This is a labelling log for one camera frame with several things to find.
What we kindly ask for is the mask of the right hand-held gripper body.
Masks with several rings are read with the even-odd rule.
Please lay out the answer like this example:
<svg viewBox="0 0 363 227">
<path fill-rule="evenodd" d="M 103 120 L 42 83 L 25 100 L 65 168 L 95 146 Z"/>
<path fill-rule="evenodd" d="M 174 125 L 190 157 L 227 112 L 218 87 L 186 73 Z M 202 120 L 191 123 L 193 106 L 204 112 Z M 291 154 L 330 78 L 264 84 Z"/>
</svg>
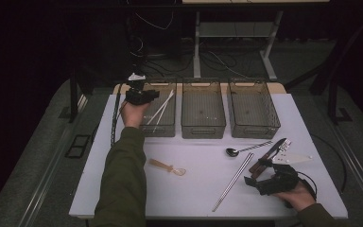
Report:
<svg viewBox="0 0 363 227">
<path fill-rule="evenodd" d="M 311 159 L 311 156 L 279 152 L 272 159 L 274 175 L 270 179 L 257 181 L 256 189 L 261 195 L 271 195 L 290 191 L 296 187 L 298 182 L 302 182 L 310 193 L 313 193 L 311 185 L 306 180 L 301 179 L 298 176 L 298 172 L 291 166 L 292 164 L 307 162 Z"/>
</svg>

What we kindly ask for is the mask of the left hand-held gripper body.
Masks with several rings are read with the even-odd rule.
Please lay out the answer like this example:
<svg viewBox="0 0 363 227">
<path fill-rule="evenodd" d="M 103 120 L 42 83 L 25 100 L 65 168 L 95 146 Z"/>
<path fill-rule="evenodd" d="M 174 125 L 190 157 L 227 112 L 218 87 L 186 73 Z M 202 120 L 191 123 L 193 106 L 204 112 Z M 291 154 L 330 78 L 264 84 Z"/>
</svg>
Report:
<svg viewBox="0 0 363 227">
<path fill-rule="evenodd" d="M 143 105 L 147 104 L 148 100 L 146 93 L 144 91 L 144 86 L 146 83 L 145 76 L 139 76 L 132 73 L 127 81 L 129 89 L 126 92 L 126 101 L 133 105 Z"/>
</svg>

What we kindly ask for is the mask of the white chopstick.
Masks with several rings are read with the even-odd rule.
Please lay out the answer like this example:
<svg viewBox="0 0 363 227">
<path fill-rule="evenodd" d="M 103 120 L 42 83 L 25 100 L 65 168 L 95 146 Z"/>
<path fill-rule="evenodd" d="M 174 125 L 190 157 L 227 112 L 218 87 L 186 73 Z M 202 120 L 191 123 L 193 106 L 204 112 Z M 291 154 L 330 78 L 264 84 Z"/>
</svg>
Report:
<svg viewBox="0 0 363 227">
<path fill-rule="evenodd" d="M 171 94 L 171 93 L 174 93 L 174 95 L 175 95 L 175 91 L 174 90 L 171 90 L 170 91 L 170 93 L 169 94 Z M 158 118 L 159 118 L 159 116 L 160 116 L 160 114 L 161 114 L 161 108 L 164 106 L 164 103 L 161 105 L 161 107 L 155 112 L 155 114 L 148 120 L 148 122 L 147 122 L 147 125 L 150 125 L 151 124 L 151 122 L 154 120 L 154 118 L 156 117 L 157 118 L 157 120 L 158 120 Z"/>
<path fill-rule="evenodd" d="M 161 122 L 161 120 L 162 120 L 162 118 L 163 118 L 164 111 L 165 111 L 165 109 L 166 109 L 166 107 L 167 107 L 167 105 L 168 105 L 168 102 L 169 102 L 169 101 L 170 101 L 170 99 L 173 97 L 173 95 L 174 95 L 174 93 L 173 93 L 173 92 L 172 92 L 171 94 L 169 94 L 168 99 L 165 101 L 164 106 L 161 108 L 161 114 L 160 114 L 160 116 L 159 116 L 159 118 L 158 118 L 158 120 L 157 120 L 157 123 L 156 123 L 156 126 L 155 126 L 155 128 L 154 128 L 153 132 L 155 132 L 155 131 L 157 130 L 157 127 L 158 127 L 159 123 Z"/>
</svg>

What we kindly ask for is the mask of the wooden-handled knife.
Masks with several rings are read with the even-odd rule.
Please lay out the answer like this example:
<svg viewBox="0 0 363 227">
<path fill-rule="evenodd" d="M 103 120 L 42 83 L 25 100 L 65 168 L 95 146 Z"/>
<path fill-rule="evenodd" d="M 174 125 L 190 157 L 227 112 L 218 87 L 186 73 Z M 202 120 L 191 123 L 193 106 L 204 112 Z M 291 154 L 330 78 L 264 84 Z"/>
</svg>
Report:
<svg viewBox="0 0 363 227">
<path fill-rule="evenodd" d="M 279 148 L 282 147 L 282 145 L 285 143 L 286 138 L 283 138 L 281 140 L 279 140 L 278 142 L 276 142 L 272 148 L 270 148 L 268 150 L 267 153 L 265 153 L 260 159 L 258 159 L 258 161 L 249 169 L 250 173 L 253 173 L 259 166 L 260 166 L 260 161 L 261 160 L 266 160 L 267 158 L 269 158 L 269 156 L 274 153 L 275 151 L 278 151 Z"/>
</svg>

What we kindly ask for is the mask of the smoked transparent plastic basket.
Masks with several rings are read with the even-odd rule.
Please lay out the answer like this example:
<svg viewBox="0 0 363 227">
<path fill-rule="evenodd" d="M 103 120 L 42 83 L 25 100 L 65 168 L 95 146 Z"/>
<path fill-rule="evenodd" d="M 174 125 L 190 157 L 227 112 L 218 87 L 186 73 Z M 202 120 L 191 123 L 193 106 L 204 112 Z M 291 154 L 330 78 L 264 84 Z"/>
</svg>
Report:
<svg viewBox="0 0 363 227">
<path fill-rule="evenodd" d="M 226 117 L 218 79 L 182 81 L 181 136 L 184 139 L 221 139 Z"/>
<path fill-rule="evenodd" d="M 145 111 L 143 122 L 140 129 L 143 131 L 146 137 L 174 137 L 175 136 L 175 112 L 176 112 L 176 93 L 177 84 L 176 80 L 171 79 L 147 79 L 144 91 L 156 90 L 160 92 L 160 96 L 150 102 L 149 107 Z M 163 118 L 159 123 L 157 130 L 153 132 L 157 118 L 147 125 L 148 120 L 155 114 L 155 112 L 161 107 L 164 101 L 167 99 L 171 90 L 175 91 L 175 95 L 170 99 L 168 105 L 164 111 Z"/>
<path fill-rule="evenodd" d="M 232 137 L 272 139 L 280 129 L 265 80 L 229 79 L 227 98 Z"/>
</svg>

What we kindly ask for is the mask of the wooden spoon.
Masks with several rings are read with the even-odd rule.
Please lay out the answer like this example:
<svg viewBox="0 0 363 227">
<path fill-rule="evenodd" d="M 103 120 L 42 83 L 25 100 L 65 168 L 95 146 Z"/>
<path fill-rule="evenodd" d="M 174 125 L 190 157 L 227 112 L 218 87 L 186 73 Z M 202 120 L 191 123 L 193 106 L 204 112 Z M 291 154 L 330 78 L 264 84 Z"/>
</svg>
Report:
<svg viewBox="0 0 363 227">
<path fill-rule="evenodd" d="M 175 168 L 172 165 L 164 164 L 156 159 L 149 159 L 148 162 L 153 166 L 162 168 L 167 172 L 174 173 L 177 176 L 183 176 L 186 173 L 186 170 L 184 168 Z"/>
</svg>

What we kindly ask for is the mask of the person's left hand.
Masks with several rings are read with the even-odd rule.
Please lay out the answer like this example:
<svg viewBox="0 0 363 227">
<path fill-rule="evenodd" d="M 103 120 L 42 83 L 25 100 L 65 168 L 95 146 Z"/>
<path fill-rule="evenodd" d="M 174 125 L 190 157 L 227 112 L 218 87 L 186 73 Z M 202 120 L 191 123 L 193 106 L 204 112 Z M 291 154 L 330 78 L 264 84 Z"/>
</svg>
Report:
<svg viewBox="0 0 363 227">
<path fill-rule="evenodd" d="M 143 105 L 133 105 L 124 101 L 122 103 L 121 116 L 125 127 L 133 127 L 138 129 L 143 122 L 144 114 L 149 103 Z"/>
</svg>

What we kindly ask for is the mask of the person's right hand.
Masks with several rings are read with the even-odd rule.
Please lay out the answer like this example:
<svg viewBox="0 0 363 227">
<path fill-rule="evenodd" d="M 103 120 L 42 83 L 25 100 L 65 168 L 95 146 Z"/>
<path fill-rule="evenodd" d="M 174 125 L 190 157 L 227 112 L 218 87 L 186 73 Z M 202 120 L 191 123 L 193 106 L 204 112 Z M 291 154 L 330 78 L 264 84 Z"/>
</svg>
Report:
<svg viewBox="0 0 363 227">
<path fill-rule="evenodd" d="M 289 202 L 297 212 L 316 203 L 315 199 L 302 182 L 298 182 L 296 187 L 290 191 L 276 193 L 275 197 Z"/>
</svg>

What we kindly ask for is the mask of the metal spoon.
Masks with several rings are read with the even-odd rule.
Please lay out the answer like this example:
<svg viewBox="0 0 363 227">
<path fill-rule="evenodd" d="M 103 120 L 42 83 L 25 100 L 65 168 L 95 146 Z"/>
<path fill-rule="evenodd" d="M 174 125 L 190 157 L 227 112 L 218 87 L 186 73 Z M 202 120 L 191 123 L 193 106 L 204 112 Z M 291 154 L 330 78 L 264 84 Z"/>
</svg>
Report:
<svg viewBox="0 0 363 227">
<path fill-rule="evenodd" d="M 254 145 L 254 146 L 251 146 L 248 148 L 242 148 L 242 149 L 227 148 L 226 153 L 231 157 L 236 157 L 241 152 L 248 151 L 248 150 L 255 149 L 255 148 L 260 148 L 260 147 L 267 146 L 270 144 L 272 144 L 272 141 L 267 141 L 267 142 L 264 142 L 261 144 L 257 144 L 257 145 Z"/>
</svg>

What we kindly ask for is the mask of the black metal stand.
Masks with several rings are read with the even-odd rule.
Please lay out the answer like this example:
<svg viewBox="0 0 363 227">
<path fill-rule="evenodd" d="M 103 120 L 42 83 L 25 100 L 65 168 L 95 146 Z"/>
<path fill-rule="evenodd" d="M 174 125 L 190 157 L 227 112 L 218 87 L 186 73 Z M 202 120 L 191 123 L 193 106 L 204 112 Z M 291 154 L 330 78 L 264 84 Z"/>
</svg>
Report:
<svg viewBox="0 0 363 227">
<path fill-rule="evenodd" d="M 335 123 L 337 117 L 337 87 L 344 88 L 363 113 L 363 22 L 337 40 L 331 54 L 324 62 L 310 88 L 314 95 L 320 95 L 329 86 L 328 115 Z"/>
<path fill-rule="evenodd" d="M 70 118 L 69 122 L 73 123 L 78 115 L 78 101 L 81 95 L 90 94 L 92 92 L 92 85 L 89 76 L 73 68 L 70 71 Z"/>
</svg>

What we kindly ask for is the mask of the desk with grey metal legs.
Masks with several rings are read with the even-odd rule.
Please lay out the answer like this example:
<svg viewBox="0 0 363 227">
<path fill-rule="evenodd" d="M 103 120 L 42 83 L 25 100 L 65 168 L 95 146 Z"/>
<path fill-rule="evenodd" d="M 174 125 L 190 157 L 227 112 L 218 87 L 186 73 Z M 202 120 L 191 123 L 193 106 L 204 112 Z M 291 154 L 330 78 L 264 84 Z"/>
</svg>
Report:
<svg viewBox="0 0 363 227">
<path fill-rule="evenodd" d="M 202 6 L 205 9 L 209 7 L 220 8 L 226 11 L 227 9 L 244 7 L 276 7 L 303 6 L 305 4 L 324 4 L 329 0 L 181 0 L 182 4 L 187 7 Z M 265 38 L 266 45 L 259 50 L 261 61 L 265 67 L 268 78 L 276 80 L 277 76 L 274 72 L 269 55 L 273 44 L 276 40 L 280 23 L 283 18 L 284 11 L 277 9 L 274 19 L 266 22 L 202 22 L 200 20 L 201 9 L 196 10 L 195 22 L 195 42 L 193 55 L 194 77 L 201 77 L 200 68 L 200 52 L 199 43 L 201 38 Z"/>
</svg>

